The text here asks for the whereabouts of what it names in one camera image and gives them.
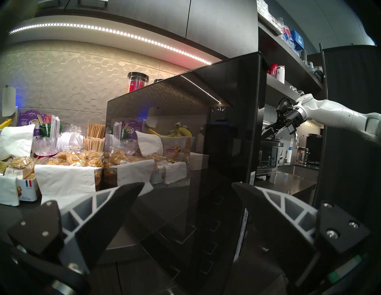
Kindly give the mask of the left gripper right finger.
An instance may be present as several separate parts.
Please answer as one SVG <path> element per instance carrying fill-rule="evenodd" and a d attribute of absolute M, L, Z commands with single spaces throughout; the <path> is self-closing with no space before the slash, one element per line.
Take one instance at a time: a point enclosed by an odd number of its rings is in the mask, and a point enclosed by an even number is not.
<path fill-rule="evenodd" d="M 345 285 L 364 261 L 370 230 L 330 201 L 319 209 L 246 183 L 232 184 L 290 285 Z"/>

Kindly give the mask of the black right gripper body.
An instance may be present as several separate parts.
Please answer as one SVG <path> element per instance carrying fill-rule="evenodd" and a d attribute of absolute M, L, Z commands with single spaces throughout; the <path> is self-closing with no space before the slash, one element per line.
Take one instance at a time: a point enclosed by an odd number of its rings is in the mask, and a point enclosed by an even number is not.
<path fill-rule="evenodd" d="M 303 109 L 291 109 L 278 115 L 278 121 L 283 121 L 283 127 L 288 127 L 288 133 L 293 135 L 296 129 L 307 121 L 307 114 Z"/>

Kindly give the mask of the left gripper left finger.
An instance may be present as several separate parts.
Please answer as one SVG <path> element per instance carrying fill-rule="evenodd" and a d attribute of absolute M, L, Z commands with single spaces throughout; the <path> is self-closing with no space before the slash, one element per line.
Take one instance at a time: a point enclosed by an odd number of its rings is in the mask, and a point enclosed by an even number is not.
<path fill-rule="evenodd" d="M 15 246 L 27 254 L 91 271 L 122 226 L 144 182 L 94 192 L 59 209 L 49 200 L 8 229 Z"/>

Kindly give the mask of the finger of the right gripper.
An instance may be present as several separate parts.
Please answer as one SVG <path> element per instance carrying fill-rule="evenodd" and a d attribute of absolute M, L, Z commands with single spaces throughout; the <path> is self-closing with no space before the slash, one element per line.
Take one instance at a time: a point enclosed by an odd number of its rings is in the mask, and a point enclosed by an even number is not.
<path fill-rule="evenodd" d="M 288 127 L 282 127 L 280 129 L 276 129 L 274 127 L 271 127 L 268 129 L 270 134 L 268 135 L 268 139 L 270 140 L 278 140 L 280 138 L 288 136 Z"/>
<path fill-rule="evenodd" d="M 274 123 L 271 122 L 263 122 L 263 127 L 261 134 L 269 133 L 269 134 L 277 134 L 283 128 L 283 121 L 276 121 Z"/>

